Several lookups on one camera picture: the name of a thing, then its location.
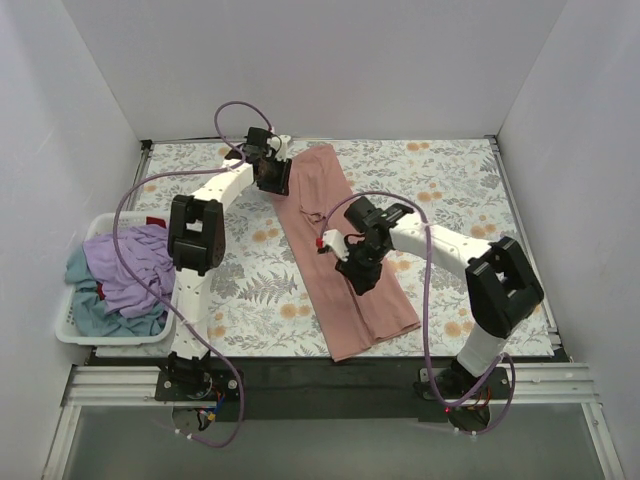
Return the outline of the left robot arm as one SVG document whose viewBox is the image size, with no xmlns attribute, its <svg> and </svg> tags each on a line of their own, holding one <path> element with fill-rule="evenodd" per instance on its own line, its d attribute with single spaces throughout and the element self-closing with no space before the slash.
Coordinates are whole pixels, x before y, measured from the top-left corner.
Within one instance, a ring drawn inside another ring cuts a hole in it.
<svg viewBox="0 0 640 480">
<path fill-rule="evenodd" d="M 253 185 L 286 196 L 292 160 L 289 135 L 251 127 L 218 173 L 189 195 L 176 196 L 169 218 L 168 252 L 175 267 L 171 313 L 175 335 L 167 382 L 193 400 L 215 396 L 217 375 L 209 369 L 209 288 L 226 250 L 225 211 Z"/>
</svg>

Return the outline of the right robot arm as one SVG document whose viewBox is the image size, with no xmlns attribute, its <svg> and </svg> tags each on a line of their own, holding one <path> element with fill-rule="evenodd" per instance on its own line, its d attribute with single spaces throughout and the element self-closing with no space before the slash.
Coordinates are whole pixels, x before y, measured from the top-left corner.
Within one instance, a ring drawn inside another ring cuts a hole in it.
<svg viewBox="0 0 640 480">
<path fill-rule="evenodd" d="M 520 323 L 544 299 L 543 287 L 517 240 L 476 239 L 434 225 L 414 202 L 395 195 L 387 209 L 373 205 L 367 192 L 340 201 L 353 233 L 321 227 L 318 252 L 333 252 L 336 269 L 362 296 L 381 278 L 382 262 L 391 251 L 425 262 L 423 293 L 430 293 L 431 270 L 439 267 L 464 283 L 475 325 L 449 368 L 436 373 L 425 361 L 429 397 L 458 407 L 489 384 L 498 364 L 508 359 L 504 348 Z"/>
</svg>

